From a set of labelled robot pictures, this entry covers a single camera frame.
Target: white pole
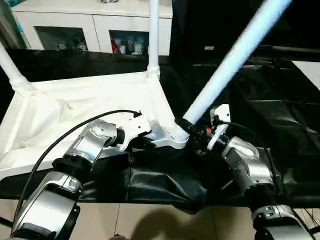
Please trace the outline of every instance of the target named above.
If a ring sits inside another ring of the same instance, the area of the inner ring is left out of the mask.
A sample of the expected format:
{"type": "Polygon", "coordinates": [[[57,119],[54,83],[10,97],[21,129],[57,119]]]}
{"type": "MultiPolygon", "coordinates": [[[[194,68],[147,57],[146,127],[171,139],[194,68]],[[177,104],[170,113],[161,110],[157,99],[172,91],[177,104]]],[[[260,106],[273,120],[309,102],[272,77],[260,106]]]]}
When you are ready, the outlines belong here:
{"type": "Polygon", "coordinates": [[[0,66],[9,78],[12,89],[15,91],[20,90],[33,90],[33,86],[28,80],[20,73],[4,46],[0,42],[0,66]]]}
{"type": "Polygon", "coordinates": [[[149,30],[149,65],[148,75],[159,76],[159,0],[150,0],[150,30],[149,30]]]}
{"type": "MultiPolygon", "coordinates": [[[[292,0],[265,0],[256,12],[246,29],[225,56],[218,69],[195,99],[183,116],[190,123],[195,124],[210,105],[216,100],[222,90],[237,71],[246,62],[269,30],[278,21],[292,0]]],[[[188,134],[179,126],[172,133],[173,139],[185,141],[188,134]]]]}

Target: black tarp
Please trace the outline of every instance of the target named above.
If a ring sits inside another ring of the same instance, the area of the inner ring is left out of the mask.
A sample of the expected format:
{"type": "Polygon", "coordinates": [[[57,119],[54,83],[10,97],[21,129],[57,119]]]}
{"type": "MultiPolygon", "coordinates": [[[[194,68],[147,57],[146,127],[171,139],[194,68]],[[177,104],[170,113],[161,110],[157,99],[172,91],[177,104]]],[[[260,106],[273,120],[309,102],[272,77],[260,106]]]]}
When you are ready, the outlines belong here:
{"type": "MultiPolygon", "coordinates": [[[[148,64],[143,57],[106,53],[9,53],[31,82],[145,71],[148,64]]],[[[206,64],[181,63],[173,68],[167,58],[160,58],[160,83],[176,117],[182,117],[219,63],[216,59],[206,64]]],[[[2,92],[9,88],[3,86],[2,92]]],[[[320,92],[308,78],[287,59],[256,56],[241,68],[214,104],[221,103],[229,104],[232,122],[254,130],[270,148],[272,162],[281,176],[280,201],[293,207],[318,208],[320,92]]],[[[199,124],[209,124],[208,120],[205,114],[199,124]]],[[[244,130],[231,127],[228,134],[260,145],[244,130]]],[[[46,172],[37,173],[32,188],[46,172]]],[[[0,181],[0,198],[18,198],[27,177],[23,174],[0,181]]],[[[197,156],[189,142],[183,150],[162,147],[99,160],[84,184],[80,201],[172,204],[188,209],[245,206],[234,184],[221,191],[230,179],[228,166],[218,152],[197,156]]]]}

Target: white plastic part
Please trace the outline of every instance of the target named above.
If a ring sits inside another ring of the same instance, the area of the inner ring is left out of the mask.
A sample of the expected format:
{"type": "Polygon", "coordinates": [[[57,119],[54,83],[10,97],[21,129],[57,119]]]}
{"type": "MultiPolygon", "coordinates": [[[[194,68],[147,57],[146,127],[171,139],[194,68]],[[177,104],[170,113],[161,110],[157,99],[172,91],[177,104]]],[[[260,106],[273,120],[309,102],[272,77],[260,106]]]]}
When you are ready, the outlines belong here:
{"type": "MultiPolygon", "coordinates": [[[[230,116],[230,108],[229,104],[221,104],[220,106],[216,108],[212,108],[210,110],[210,121],[213,123],[215,121],[215,117],[218,117],[220,121],[230,123],[231,122],[231,116],[230,116]]],[[[211,138],[210,142],[208,143],[207,149],[212,150],[215,143],[217,142],[218,138],[226,132],[228,128],[228,124],[220,124],[216,127],[214,131],[214,135],[211,138]]]]}
{"type": "MultiPolygon", "coordinates": [[[[183,116],[184,119],[195,124],[201,118],[263,40],[265,35],[278,21],[291,1],[292,0],[264,1],[230,52],[214,72],[209,82],[185,113],[183,116]]],[[[172,137],[177,141],[185,141],[188,136],[189,135],[179,126],[176,127],[172,134],[172,137]]]]}
{"type": "Polygon", "coordinates": [[[148,76],[160,75],[159,67],[159,0],[150,0],[148,76]]]}
{"type": "Polygon", "coordinates": [[[139,134],[149,133],[151,131],[149,120],[144,115],[137,116],[137,117],[127,121],[122,126],[120,126],[119,129],[122,129],[124,131],[123,144],[117,145],[117,148],[121,152],[126,150],[130,141],[132,139],[138,137],[139,134]]]}
{"type": "Polygon", "coordinates": [[[33,86],[20,73],[4,46],[0,42],[0,65],[8,76],[12,89],[23,94],[24,91],[33,90],[33,86]]]}

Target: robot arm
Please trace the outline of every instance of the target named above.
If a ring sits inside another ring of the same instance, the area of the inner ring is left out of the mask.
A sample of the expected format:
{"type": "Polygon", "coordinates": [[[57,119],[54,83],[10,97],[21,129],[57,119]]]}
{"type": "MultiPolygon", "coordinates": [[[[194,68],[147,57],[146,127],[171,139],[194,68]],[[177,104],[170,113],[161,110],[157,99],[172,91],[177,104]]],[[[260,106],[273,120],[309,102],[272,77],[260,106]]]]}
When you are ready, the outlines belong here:
{"type": "MultiPolygon", "coordinates": [[[[214,118],[226,120],[226,106],[211,111],[214,118]]],[[[252,144],[238,138],[229,139],[225,135],[227,124],[218,125],[212,138],[208,141],[208,149],[219,145],[222,158],[228,163],[234,181],[245,196],[252,212],[253,227],[256,240],[312,240],[306,226],[291,207],[277,203],[277,191],[273,174],[261,160],[259,151],[252,144]]]]}
{"type": "Polygon", "coordinates": [[[80,213],[76,201],[103,148],[124,151],[133,138],[150,131],[143,115],[119,128],[101,119],[90,122],[23,204],[10,238],[69,239],[80,213]]]}

